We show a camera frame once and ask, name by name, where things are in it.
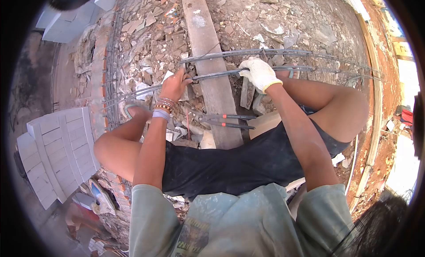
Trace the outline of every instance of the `gray t-shirt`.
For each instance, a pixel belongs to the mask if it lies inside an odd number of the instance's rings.
[[[130,256],[326,256],[352,227],[343,184],[307,192],[296,221],[286,196],[274,183],[241,196],[200,195],[179,224],[160,189],[136,185]]]

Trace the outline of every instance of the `white work glove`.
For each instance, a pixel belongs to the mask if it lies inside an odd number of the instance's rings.
[[[249,71],[240,71],[239,75],[247,77],[260,94],[264,94],[266,89],[272,84],[283,84],[282,81],[276,78],[273,69],[259,58],[250,57],[241,62],[239,68],[249,68]]]

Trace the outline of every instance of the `bare hand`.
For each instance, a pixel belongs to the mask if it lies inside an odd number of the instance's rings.
[[[190,77],[189,74],[184,74],[184,69],[180,68],[177,73],[168,77],[162,84],[160,98],[167,98],[174,102],[177,102],[183,95],[184,88],[192,83],[192,79],[186,79]]]

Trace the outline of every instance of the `wooden board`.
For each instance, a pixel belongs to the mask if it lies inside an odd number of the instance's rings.
[[[363,36],[365,37],[366,46],[369,52],[369,58],[371,61],[372,68],[375,70],[380,70],[378,57],[375,54],[375,48],[372,43],[371,36],[366,27],[366,23],[363,20],[360,14],[356,14],[357,19],[359,21],[360,27],[363,32]],[[372,72],[373,76],[380,78],[380,74],[377,72]],[[360,195],[364,191],[366,184],[368,182],[370,174],[373,172],[373,165],[375,164],[375,158],[378,153],[378,145],[379,145],[379,137],[381,135],[381,121],[382,121],[382,95],[383,95],[383,87],[382,83],[373,79],[373,88],[374,88],[374,118],[373,118],[373,127],[372,127],[372,138],[371,138],[371,146],[369,148],[369,155],[366,161],[366,166],[363,171],[362,178],[360,180],[358,189],[356,194],[354,195],[353,200],[350,203],[350,212],[353,212],[354,208],[357,206],[359,202]]]
[[[205,0],[182,0],[184,16],[194,56],[203,55],[218,43],[214,24]],[[220,45],[215,46],[210,53],[221,52]],[[196,62],[198,75],[226,71],[223,58]],[[208,114],[236,114],[232,88],[227,76],[210,78],[200,81],[202,94]],[[238,123],[228,119],[226,122]],[[243,144],[240,129],[212,125],[211,131],[215,145],[219,149],[236,148]]]

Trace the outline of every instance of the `foot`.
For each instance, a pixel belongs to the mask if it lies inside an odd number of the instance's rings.
[[[132,118],[140,117],[144,118],[146,120],[149,120],[152,118],[152,112],[148,111],[147,109],[139,106],[132,106],[127,108],[128,113]]]

